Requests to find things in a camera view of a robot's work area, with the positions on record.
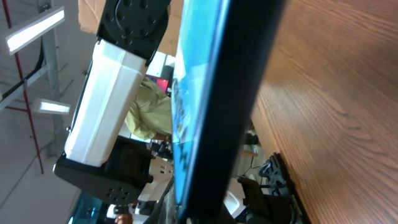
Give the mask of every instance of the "monitor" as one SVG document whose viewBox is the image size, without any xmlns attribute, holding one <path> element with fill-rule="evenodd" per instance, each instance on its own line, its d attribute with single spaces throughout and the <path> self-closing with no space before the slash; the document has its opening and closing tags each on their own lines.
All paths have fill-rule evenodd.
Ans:
<svg viewBox="0 0 398 224">
<path fill-rule="evenodd" d="M 180 218 L 223 203 L 284 1 L 185 1 L 172 85 Z"/>
</svg>

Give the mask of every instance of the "screw hole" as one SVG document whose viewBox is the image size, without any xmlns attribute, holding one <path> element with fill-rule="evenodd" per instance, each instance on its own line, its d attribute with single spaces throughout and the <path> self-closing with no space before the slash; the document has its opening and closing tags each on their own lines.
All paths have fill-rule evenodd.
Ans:
<svg viewBox="0 0 398 224">
<path fill-rule="evenodd" d="M 116 13 L 116 17 L 118 18 L 118 20 L 124 19 L 124 15 L 121 12 Z"/>
<path fill-rule="evenodd" d="M 141 36 L 146 36 L 148 34 L 148 32 L 146 32 L 144 29 L 141 29 L 140 34 L 141 34 Z"/>
<path fill-rule="evenodd" d="M 155 23 L 155 18 L 153 18 L 152 16 L 148 17 L 148 23 L 149 24 L 154 24 Z"/>
<path fill-rule="evenodd" d="M 130 45 L 132 43 L 132 40 L 126 38 L 126 39 L 124 39 L 124 43 Z"/>
<path fill-rule="evenodd" d="M 111 15 L 109 15 L 109 13 L 107 13 L 107 14 L 105 14 L 105 19 L 106 19 L 108 22 L 111 22 L 111 21 L 113 20 L 113 17 L 111 17 Z"/>
<path fill-rule="evenodd" d="M 141 9 L 146 9 L 148 7 L 148 2 L 146 0 L 141 0 L 139 2 L 139 7 L 141 7 Z"/>
<path fill-rule="evenodd" d="M 124 0 L 124 5 L 125 6 L 131 6 L 131 0 Z"/>
<path fill-rule="evenodd" d="M 126 32 L 127 35 L 132 34 L 132 30 L 130 29 L 130 27 L 124 28 L 124 31 Z"/>
</svg>

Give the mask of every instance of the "blue screen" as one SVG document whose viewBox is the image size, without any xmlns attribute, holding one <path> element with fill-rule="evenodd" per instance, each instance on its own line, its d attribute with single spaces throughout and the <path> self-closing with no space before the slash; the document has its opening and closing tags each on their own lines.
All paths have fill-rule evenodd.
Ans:
<svg viewBox="0 0 398 224">
<path fill-rule="evenodd" d="M 200 140 L 228 1 L 185 1 L 172 87 L 175 194 L 183 200 Z"/>
</svg>

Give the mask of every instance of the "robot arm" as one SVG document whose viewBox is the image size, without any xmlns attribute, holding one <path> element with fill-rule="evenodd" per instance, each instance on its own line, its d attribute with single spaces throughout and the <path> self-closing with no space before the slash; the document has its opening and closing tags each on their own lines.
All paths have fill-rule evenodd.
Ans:
<svg viewBox="0 0 398 224">
<path fill-rule="evenodd" d="M 66 158 L 100 167 L 167 28 L 170 0 L 106 1 Z"/>
</svg>

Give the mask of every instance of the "black mounting bracket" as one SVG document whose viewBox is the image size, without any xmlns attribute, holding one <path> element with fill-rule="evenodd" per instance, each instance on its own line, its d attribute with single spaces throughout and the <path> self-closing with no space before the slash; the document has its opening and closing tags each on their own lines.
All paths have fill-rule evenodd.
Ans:
<svg viewBox="0 0 398 224">
<path fill-rule="evenodd" d="M 266 185 L 260 185 L 260 188 L 268 188 L 270 193 L 267 195 L 268 198 L 277 197 L 278 201 L 289 202 L 291 223 L 311 223 L 281 154 L 271 155 L 259 169 L 258 174 L 268 180 Z"/>
<path fill-rule="evenodd" d="M 147 60 L 148 66 L 165 34 L 171 0 L 107 0 L 97 38 Z"/>
<path fill-rule="evenodd" d="M 66 158 L 54 165 L 54 174 L 104 203 L 128 205 L 135 202 L 147 183 L 152 154 L 145 144 L 118 136 L 108 161 L 93 167 Z"/>
</svg>

